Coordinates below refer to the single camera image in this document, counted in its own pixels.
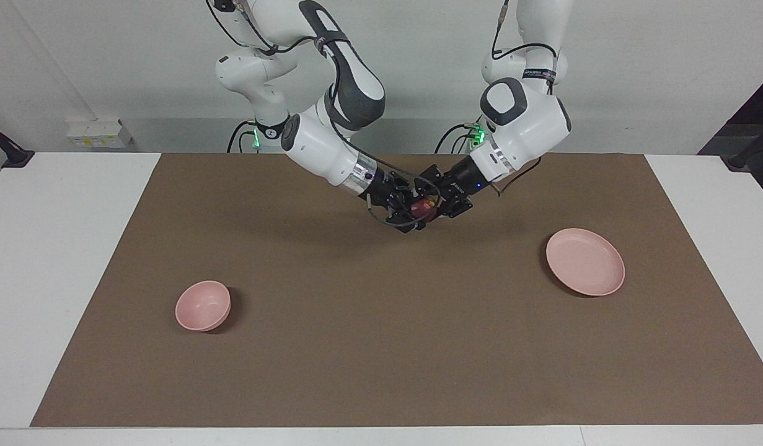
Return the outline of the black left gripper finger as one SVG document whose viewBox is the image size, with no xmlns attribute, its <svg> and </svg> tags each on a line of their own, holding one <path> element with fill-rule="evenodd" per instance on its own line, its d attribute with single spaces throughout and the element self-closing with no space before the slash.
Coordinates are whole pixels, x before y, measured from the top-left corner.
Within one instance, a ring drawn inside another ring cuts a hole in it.
<svg viewBox="0 0 763 446">
<path fill-rule="evenodd" d="M 436 164 L 415 176 L 415 189 L 419 195 L 443 195 L 445 188 L 443 173 Z"/>
<path fill-rule="evenodd" d="M 472 201 L 466 195 L 443 196 L 437 208 L 437 217 L 455 218 L 472 208 Z"/>
</svg>

